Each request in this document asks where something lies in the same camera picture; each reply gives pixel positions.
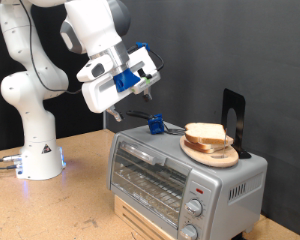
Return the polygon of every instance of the wooden plate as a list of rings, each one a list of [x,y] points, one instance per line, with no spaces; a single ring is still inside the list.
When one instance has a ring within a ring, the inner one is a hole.
[[[196,160],[205,165],[212,166],[212,167],[221,167],[221,168],[231,167],[231,166],[237,164],[237,162],[239,160],[237,151],[231,146],[226,147],[224,154],[227,157],[222,158],[223,150],[220,150],[220,151],[217,151],[214,153],[198,152],[196,150],[193,150],[193,149],[187,147],[184,144],[185,139],[186,139],[185,136],[182,136],[180,138],[180,146],[181,146],[182,150],[193,160]]]

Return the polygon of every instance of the table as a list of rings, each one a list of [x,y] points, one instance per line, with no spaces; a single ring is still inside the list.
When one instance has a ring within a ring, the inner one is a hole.
[[[0,239],[143,239],[114,214],[114,197],[106,188],[113,136],[101,130],[58,139],[67,167],[50,180],[19,180],[14,170],[0,170]],[[18,151],[0,151],[0,158]],[[248,240],[300,240],[264,216],[244,236]]]

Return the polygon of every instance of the blue clamp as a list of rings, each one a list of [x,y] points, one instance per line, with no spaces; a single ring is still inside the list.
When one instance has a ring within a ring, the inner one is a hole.
[[[137,47],[140,49],[142,47],[145,47],[147,49],[148,52],[150,52],[150,47],[148,43],[140,43],[140,42],[136,42]]]
[[[152,135],[164,132],[162,114],[154,115],[154,118],[148,120],[148,125]]]
[[[113,80],[116,84],[117,91],[123,92],[138,83],[140,81],[140,78],[134,75],[128,68],[124,72],[118,74],[117,76],[114,76]]]

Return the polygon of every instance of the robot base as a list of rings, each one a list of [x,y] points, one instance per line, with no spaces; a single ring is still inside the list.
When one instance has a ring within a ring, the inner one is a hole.
[[[55,139],[41,143],[26,142],[20,154],[22,170],[16,171],[19,179],[47,180],[58,176],[65,167],[62,149]]]

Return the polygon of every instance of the toaster oven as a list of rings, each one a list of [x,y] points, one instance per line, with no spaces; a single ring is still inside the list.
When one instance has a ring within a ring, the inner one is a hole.
[[[230,168],[209,167],[189,158],[179,140],[151,135],[148,126],[117,133],[108,189],[175,239],[229,240],[252,230],[260,217],[267,161],[251,154]]]

